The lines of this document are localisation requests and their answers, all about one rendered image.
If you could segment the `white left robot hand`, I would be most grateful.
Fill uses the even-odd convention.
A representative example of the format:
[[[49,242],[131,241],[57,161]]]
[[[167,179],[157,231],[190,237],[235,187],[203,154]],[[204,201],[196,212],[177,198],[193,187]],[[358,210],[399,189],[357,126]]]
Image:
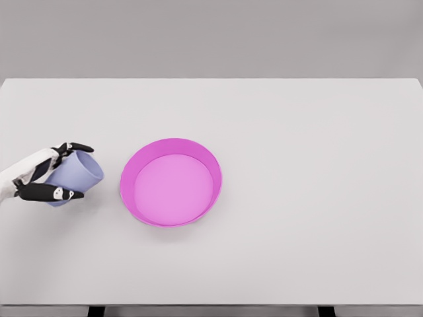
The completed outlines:
[[[0,204],[19,197],[25,201],[59,202],[82,199],[84,194],[61,186],[38,183],[51,174],[75,151],[93,153],[94,149],[80,143],[62,143],[58,147],[41,149],[0,172]]]

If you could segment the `lavender plastic cup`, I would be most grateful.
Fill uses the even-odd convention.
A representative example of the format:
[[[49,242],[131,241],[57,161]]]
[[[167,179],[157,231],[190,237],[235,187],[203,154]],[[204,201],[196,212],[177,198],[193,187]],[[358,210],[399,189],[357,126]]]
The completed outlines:
[[[45,184],[85,193],[104,178],[104,172],[92,155],[74,151],[46,178]]]

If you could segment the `pink round plate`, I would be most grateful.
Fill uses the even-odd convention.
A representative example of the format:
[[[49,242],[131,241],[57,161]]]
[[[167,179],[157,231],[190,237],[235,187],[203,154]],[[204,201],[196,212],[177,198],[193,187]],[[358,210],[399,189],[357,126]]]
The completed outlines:
[[[154,227],[181,227],[202,218],[217,202],[223,173],[203,145],[181,138],[154,141],[126,163],[120,195],[127,210]]]

